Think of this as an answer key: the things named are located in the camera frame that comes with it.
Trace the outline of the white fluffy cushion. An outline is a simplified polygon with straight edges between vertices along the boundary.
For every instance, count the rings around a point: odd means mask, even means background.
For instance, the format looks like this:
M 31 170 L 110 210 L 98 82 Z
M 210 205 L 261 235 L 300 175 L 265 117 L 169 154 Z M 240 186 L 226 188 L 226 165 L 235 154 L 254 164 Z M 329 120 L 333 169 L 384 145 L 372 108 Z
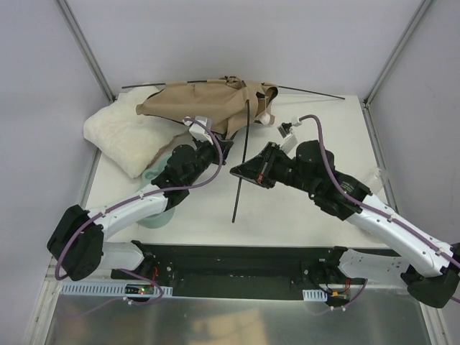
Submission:
M 136 113 L 136 107 L 156 92 L 157 88 L 147 86 L 120 93 L 83 125 L 84 138 L 131 179 L 139 177 L 176 137 L 186 133 L 182 124 Z

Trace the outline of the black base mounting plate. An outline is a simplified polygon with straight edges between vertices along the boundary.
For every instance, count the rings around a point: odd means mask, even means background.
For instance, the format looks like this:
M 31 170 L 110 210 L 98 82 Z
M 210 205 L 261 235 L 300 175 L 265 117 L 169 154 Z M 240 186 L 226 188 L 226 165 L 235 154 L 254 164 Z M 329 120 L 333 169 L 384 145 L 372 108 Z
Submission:
M 143 244 L 134 273 L 171 287 L 175 297 L 302 300 L 319 285 L 343 285 L 338 249 Z

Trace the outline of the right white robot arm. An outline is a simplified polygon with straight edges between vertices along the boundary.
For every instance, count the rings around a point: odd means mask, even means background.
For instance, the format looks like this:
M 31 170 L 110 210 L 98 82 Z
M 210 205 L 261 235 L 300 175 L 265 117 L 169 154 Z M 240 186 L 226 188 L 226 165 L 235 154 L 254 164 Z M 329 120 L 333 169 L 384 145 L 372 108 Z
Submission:
M 459 245 L 434 239 L 385 205 L 350 175 L 334 169 L 334 155 L 317 140 L 300 143 L 294 158 L 268 143 L 252 159 L 233 167 L 233 176 L 270 189 L 282 183 L 308 194 L 323 212 L 367 231 L 396 256 L 334 247 L 323 266 L 331 283 L 362 278 L 406 288 L 419 302 L 443 308 L 459 285 Z

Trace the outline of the left aluminium frame post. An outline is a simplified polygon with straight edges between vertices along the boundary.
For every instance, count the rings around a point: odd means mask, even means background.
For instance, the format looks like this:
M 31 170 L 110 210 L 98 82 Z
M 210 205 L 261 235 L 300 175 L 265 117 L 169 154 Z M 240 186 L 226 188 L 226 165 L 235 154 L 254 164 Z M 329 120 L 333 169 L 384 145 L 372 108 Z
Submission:
M 80 50 L 80 53 L 83 56 L 83 59 L 89 67 L 105 99 L 109 103 L 113 103 L 116 97 L 111 90 L 111 87 L 104 75 L 104 72 L 102 71 L 101 66 L 98 63 L 96 56 L 94 55 L 91 46 L 89 45 L 88 40 L 86 39 L 86 36 L 83 33 L 80 24 L 78 23 L 76 15 L 73 13 L 73 10 L 71 9 L 71 6 L 66 0 L 56 0 L 55 5 L 60 11 L 64 19 L 64 22 L 68 26 L 68 29 L 72 34 L 73 39 L 75 40 L 78 49 Z

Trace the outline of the right aluminium frame post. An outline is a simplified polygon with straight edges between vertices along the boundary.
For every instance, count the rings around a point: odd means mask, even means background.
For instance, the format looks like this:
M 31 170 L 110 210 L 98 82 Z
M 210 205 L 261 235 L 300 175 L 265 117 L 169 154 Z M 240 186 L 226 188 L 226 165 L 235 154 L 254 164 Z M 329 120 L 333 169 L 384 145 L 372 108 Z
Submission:
M 415 34 L 421 22 L 427 16 L 428 11 L 435 4 L 435 2 L 436 1 L 434 0 L 422 0 L 419 3 L 414 14 L 410 18 L 410 21 L 406 25 L 405 29 L 402 31 L 402 34 L 398 39 L 396 45 L 393 47 L 388 59 L 386 59 L 385 64 L 383 65 L 381 71 L 377 76 L 377 79 L 372 84 L 369 93 L 363 98 L 363 104 L 365 107 L 368 107 L 371 104 L 371 102 L 373 102 L 377 93 L 381 89 L 383 83 L 389 77 L 390 72 L 394 68 L 397 60 L 403 53 L 405 47 L 407 46 L 407 44 Z

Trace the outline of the beige pet tent fabric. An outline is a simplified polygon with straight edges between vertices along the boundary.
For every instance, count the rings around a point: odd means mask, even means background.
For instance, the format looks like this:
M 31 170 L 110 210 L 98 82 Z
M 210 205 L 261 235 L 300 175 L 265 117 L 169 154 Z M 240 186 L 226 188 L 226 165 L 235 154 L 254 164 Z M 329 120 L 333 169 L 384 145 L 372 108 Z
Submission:
M 244 127 L 258 123 L 271 125 L 271 105 L 278 95 L 272 83 L 243 80 L 236 76 L 219 79 L 228 82 L 245 81 L 246 87 L 229 84 L 197 83 L 182 86 L 165 86 L 136 107 L 136 113 L 182 122 L 185 117 L 204 116 L 212 121 L 213 132 L 231 139 Z

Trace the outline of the aluminium frame post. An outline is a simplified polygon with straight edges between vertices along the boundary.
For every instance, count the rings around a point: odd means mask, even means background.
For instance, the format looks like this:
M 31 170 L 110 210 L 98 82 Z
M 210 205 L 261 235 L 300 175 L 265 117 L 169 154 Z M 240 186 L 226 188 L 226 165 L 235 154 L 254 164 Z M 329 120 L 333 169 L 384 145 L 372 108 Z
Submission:
M 397 60 L 403 53 L 405 47 L 407 46 L 407 44 L 415 34 L 421 22 L 427 16 L 428 11 L 435 4 L 435 2 L 436 1 L 434 0 L 422 0 L 419 3 L 414 14 L 410 18 L 410 21 L 406 25 L 405 29 L 402 31 L 402 34 L 398 39 L 396 45 L 393 47 L 388 59 L 386 59 L 385 64 L 383 65 L 381 71 L 377 76 L 377 79 L 372 84 L 369 93 L 363 98 L 363 104 L 365 107 L 368 107 L 371 104 L 371 102 L 373 102 L 377 93 L 381 89 L 383 83 L 389 77 L 390 72 L 394 68 Z
M 98 63 L 96 56 L 94 55 L 91 46 L 89 45 L 88 40 L 86 39 L 86 36 L 83 33 L 80 24 L 78 23 L 76 15 L 73 13 L 73 10 L 71 9 L 71 6 L 66 0 L 56 0 L 55 5 L 60 11 L 64 19 L 64 22 L 68 26 L 68 29 L 72 34 L 73 39 L 75 40 L 78 49 L 80 50 L 80 53 L 83 56 L 83 59 L 89 67 L 105 99 L 109 103 L 113 103 L 116 97 L 111 90 L 111 87 L 104 75 L 104 72 L 102 71 L 101 66 Z

